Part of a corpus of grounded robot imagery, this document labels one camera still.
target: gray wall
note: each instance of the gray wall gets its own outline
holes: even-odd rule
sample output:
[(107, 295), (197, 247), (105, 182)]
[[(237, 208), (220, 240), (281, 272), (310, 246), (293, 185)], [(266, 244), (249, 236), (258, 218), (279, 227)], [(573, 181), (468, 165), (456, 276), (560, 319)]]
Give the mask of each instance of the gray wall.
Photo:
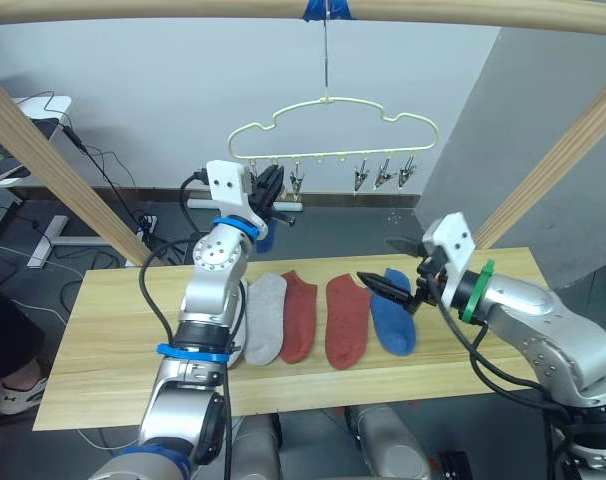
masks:
[[(437, 148), (417, 156), (404, 193), (421, 193), (456, 125), (499, 29), (466, 25), (330, 22), (330, 93), (362, 97), (388, 112), (431, 117)], [(54, 90), (72, 97), (75, 127), (88, 144), (115, 150), (140, 186), (178, 187), (206, 161), (229, 158), (228, 135), (269, 123), (286, 105), (324, 94), (322, 24), (302, 20), (137, 19), (0, 26), (0, 80), (15, 96)], [(246, 132), (245, 154), (425, 145), (416, 121), (385, 124), (377, 111), (333, 105), (282, 118), (270, 133)], [(63, 137), (57, 146), (93, 185), (101, 176)], [(376, 167), (364, 191), (371, 191)], [(403, 158), (395, 158), (398, 171)], [(354, 166), (303, 165), (303, 191), (351, 192)], [(293, 166), (288, 160), (287, 170)], [(129, 186), (113, 162), (109, 174)], [(396, 192), (390, 182), (383, 193)]]
[[(606, 37), (502, 29), (418, 205), (422, 223), (460, 210), (476, 231), (605, 83)], [(495, 246), (531, 247), (552, 287), (606, 264), (606, 137)]]

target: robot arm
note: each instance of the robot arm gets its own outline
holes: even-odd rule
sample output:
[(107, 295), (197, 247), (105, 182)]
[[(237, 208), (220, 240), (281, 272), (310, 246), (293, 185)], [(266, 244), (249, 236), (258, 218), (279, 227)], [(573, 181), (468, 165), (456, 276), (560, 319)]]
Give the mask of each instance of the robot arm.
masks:
[(567, 413), (555, 426), (571, 432), (575, 462), (606, 471), (606, 332), (568, 310), (554, 292), (494, 274), (493, 262), (480, 274), (467, 270), (475, 245), (461, 213), (434, 222), (420, 242), (388, 243), (423, 258), (415, 294), (379, 275), (359, 273), (361, 280), (410, 313), (422, 302), (442, 303), (464, 322), (487, 323), (527, 359), (550, 399)]
[(230, 406), (216, 388), (227, 375), (230, 330), (245, 300), (241, 278), (247, 258), (268, 233), (283, 167), (263, 172), (251, 194), (249, 174), (237, 163), (208, 162), (207, 178), (221, 217), (194, 248), (194, 273), (173, 340), (157, 348), (163, 357), (137, 445), (91, 480), (185, 480), (192, 466), (210, 463), (221, 450)]

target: wooden frame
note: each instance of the wooden frame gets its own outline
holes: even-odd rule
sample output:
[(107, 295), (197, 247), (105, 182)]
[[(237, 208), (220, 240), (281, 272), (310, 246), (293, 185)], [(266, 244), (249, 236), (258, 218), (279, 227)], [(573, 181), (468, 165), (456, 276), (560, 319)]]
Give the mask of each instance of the wooden frame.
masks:
[[(0, 24), (142, 17), (301, 18), (306, 0), (0, 0)], [(586, 0), (350, 0), (359, 20), (466, 23), (606, 35), (606, 4)], [(475, 235), (492, 246), (606, 134), (606, 86)], [(147, 248), (38, 133), (0, 86), (0, 141), (123, 256)]]

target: white hanger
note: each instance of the white hanger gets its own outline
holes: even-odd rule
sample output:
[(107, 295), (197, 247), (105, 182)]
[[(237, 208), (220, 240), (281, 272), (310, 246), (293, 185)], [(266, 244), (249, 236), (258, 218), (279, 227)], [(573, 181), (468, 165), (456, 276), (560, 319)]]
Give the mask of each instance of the white hanger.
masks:
[[(253, 164), (255, 164), (256, 160), (261, 160), (261, 159), (268, 159), (268, 160), (272, 160), (272, 162), (278, 162), (279, 160), (282, 160), (285, 158), (293, 158), (295, 160), (300, 160), (300, 159), (304, 159), (304, 158), (315, 158), (315, 159), (319, 160), (324, 157), (332, 157), (332, 156), (339, 157), (343, 161), (344, 157), (347, 155), (361, 155), (364, 158), (366, 158), (368, 156), (371, 156), (371, 155), (377, 154), (377, 153), (385, 153), (388, 155), (388, 157), (390, 157), (394, 153), (412, 154), (414, 152), (418, 152), (421, 150), (429, 150), (430, 148), (433, 148), (438, 143), (439, 129), (436, 126), (436, 124), (427, 117), (424, 117), (422, 115), (417, 115), (414, 113), (408, 113), (408, 112), (402, 112), (402, 113), (399, 113), (398, 115), (392, 117), (392, 116), (389, 116), (385, 112), (385, 108), (382, 105), (372, 102), (370, 100), (363, 100), (360, 98), (349, 98), (349, 97), (331, 97), (329, 95), (328, 55), (327, 55), (327, 20), (329, 19), (329, 15), (330, 15), (329, 0), (325, 0), (325, 19), (323, 20), (323, 31), (324, 31), (324, 35), (325, 35), (325, 38), (324, 38), (324, 40), (325, 40), (325, 42), (324, 42), (324, 45), (325, 45), (325, 96), (319, 98), (318, 100), (310, 100), (307, 102), (290, 105), (289, 107), (285, 107), (285, 108), (282, 108), (281, 110), (274, 112), (272, 114), (272, 124), (271, 125), (263, 125), (259, 122), (252, 122), (252, 123), (248, 123), (247, 125), (244, 125), (240, 128), (237, 128), (230, 134), (230, 136), (228, 137), (228, 140), (227, 140), (227, 148), (232, 157), (239, 159), (239, 160), (248, 160), (250, 163), (253, 163)], [(239, 134), (243, 133), (246, 130), (250, 130), (253, 128), (259, 128), (264, 132), (274, 130), (278, 126), (279, 117), (288, 112), (291, 112), (293, 110), (298, 110), (301, 108), (311, 107), (314, 105), (330, 105), (333, 103), (352, 103), (352, 104), (365, 105), (368, 107), (375, 108), (379, 111), (379, 116), (380, 116), (381, 120), (383, 120), (384, 122), (396, 123), (403, 118), (412, 118), (415, 120), (422, 121), (424, 123), (427, 123), (432, 128), (432, 130), (434, 132), (434, 139), (433, 139), (432, 143), (430, 143), (428, 145), (421, 145), (421, 146), (415, 146), (415, 147), (380, 148), (380, 149), (375, 149), (375, 150), (344, 150), (344, 151), (335, 151), (335, 152), (315, 152), (315, 153), (289, 153), (289, 154), (280, 154), (280, 155), (274, 155), (274, 154), (272, 154), (272, 155), (239, 155), (232, 146), (234, 139)]]

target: gray floor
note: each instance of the gray floor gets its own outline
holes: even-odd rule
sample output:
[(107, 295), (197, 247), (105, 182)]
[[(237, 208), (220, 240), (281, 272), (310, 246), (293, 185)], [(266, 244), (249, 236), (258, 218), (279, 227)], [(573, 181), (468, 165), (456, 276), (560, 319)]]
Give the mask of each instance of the gray floor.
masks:
[[(188, 233), (175, 205), (144, 203), (138, 207), (159, 216), (160, 236), (175, 239)], [(41, 228), (46, 227), (53, 214), (70, 214), (58, 202), (46, 201), (27, 202), (18, 213), (39, 221)], [(66, 233), (91, 233), (70, 216)], [(197, 219), (206, 226), (212, 216), (211, 212), (199, 212)], [(411, 235), (418, 228), (409, 210), (308, 208), (297, 216), (294, 228), (279, 226), (274, 249), (256, 257), (257, 260), (390, 253), (382, 242), (383, 236)], [(31, 252), (38, 236), (29, 223), (13, 219), (0, 231), (0, 244)], [(65, 253), (66, 249), (57, 251)], [(3, 284), (3, 292), (24, 303), (64, 313), (59, 304), (59, 289), (75, 279), (73, 273), (53, 266), (27, 270), (23, 268), (23, 258), (6, 252), (0, 252), (0, 257), (18, 268)], [(91, 260), (89, 255), (61, 263), (85, 270)], [(72, 303), (75, 291), (71, 289), (68, 293), (68, 303)], [(575, 312), (589, 315), (606, 328), (606, 267), (558, 293)], [(49, 313), (32, 312), (30, 317), (47, 332), (46, 352), (53, 358), (63, 328)], [(429, 456), (436, 457), (445, 450), (466, 451), (476, 480), (544, 478), (542, 422), (538, 414), (525, 407), (488, 394), (398, 403), (394, 408)], [(286, 413), (281, 415), (281, 421), (284, 432), (281, 459), (286, 480), (368, 473), (344, 430), (342, 418), (333, 410)], [(105, 429), (111, 445), (133, 439), (135, 432), (135, 427)], [(95, 431), (87, 433), (98, 441)], [(74, 431), (32, 432), (29, 422), (0, 428), (0, 480), (83, 479), (108, 458), (108, 453), (91, 448)], [(198, 479), (222, 478), (220, 460), (204, 467)]]

